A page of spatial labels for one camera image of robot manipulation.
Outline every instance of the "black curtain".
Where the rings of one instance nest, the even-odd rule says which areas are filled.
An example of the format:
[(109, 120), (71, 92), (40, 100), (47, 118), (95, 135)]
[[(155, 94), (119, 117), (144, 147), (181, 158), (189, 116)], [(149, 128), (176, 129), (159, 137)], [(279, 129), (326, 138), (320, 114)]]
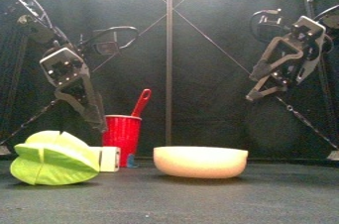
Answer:
[[(172, 145), (242, 148), (251, 151), (252, 157), (324, 158), (328, 155), (328, 144), (274, 97), (255, 104), (246, 101), (255, 85), (248, 74), (266, 48), (251, 35), (250, 18), (262, 9), (280, 8), (286, 24), (291, 24), (306, 15), (304, 0), (173, 0), (173, 26), (165, 24), (165, 0), (37, 1), (75, 43), (81, 35), (89, 38), (92, 30), (112, 26), (132, 26), (140, 31), (136, 45), (92, 74), (105, 114), (128, 115), (143, 88), (152, 89), (141, 114), (140, 157), (151, 157), (152, 148), (165, 144), (168, 27), (173, 31)], [(336, 3), (338, 0), (316, 0), (316, 12)], [(53, 100), (53, 87), (39, 66), (40, 57), (41, 48), (31, 41), (5, 128), (8, 133)], [(335, 78), (335, 55), (330, 60), (328, 73)], [(87, 61), (96, 68), (104, 57), (92, 56)], [(318, 72), (283, 97), (330, 137)], [(41, 130), (65, 130), (91, 145), (100, 144), (100, 133), (67, 103), (47, 112), (11, 144), (23, 142)]]

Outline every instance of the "red cup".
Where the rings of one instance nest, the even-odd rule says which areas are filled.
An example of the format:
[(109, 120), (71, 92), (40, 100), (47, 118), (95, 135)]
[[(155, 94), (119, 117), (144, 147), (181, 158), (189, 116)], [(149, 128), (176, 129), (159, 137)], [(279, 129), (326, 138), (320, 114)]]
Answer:
[(141, 119), (132, 116), (107, 115), (107, 131), (101, 135), (104, 147), (120, 148), (120, 167), (135, 168), (133, 157), (137, 148)]

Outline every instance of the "red spoon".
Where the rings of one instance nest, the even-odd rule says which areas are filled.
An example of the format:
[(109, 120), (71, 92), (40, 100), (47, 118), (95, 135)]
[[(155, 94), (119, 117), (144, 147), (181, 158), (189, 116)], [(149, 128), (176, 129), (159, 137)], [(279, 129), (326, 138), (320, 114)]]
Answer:
[(152, 93), (152, 91), (149, 89), (143, 90), (139, 100), (136, 102), (132, 114), (131, 114), (132, 117), (140, 117), (144, 106), (151, 98), (151, 93)]

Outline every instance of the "metal pole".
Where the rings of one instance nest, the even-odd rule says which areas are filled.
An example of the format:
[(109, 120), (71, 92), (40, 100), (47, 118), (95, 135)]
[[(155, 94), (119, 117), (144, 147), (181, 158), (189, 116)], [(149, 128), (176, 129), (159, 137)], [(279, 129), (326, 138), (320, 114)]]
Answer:
[[(307, 17), (314, 19), (315, 17), (315, 10), (312, 1), (304, 0), (304, 7), (307, 12)], [(330, 138), (331, 140), (338, 144), (338, 138), (339, 138), (339, 130), (336, 125), (336, 112), (334, 107), (334, 100), (331, 96), (331, 87), (330, 82), (326, 74), (326, 62), (323, 57), (319, 60), (318, 64), (318, 73), (319, 73), (319, 80), (324, 95), (324, 106), (326, 106), (326, 113), (327, 113), (327, 119), (328, 119), (328, 127), (330, 127)]]
[(172, 37), (173, 0), (167, 0), (165, 146), (172, 144)]

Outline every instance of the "green plastic leaf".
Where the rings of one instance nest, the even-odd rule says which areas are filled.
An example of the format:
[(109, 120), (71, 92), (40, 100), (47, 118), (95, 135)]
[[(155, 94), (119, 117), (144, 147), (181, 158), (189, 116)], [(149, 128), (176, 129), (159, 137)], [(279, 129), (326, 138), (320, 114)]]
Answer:
[(15, 146), (17, 159), (11, 172), (24, 182), (64, 185), (89, 180), (99, 174), (99, 163), (85, 142), (69, 133), (44, 131)]

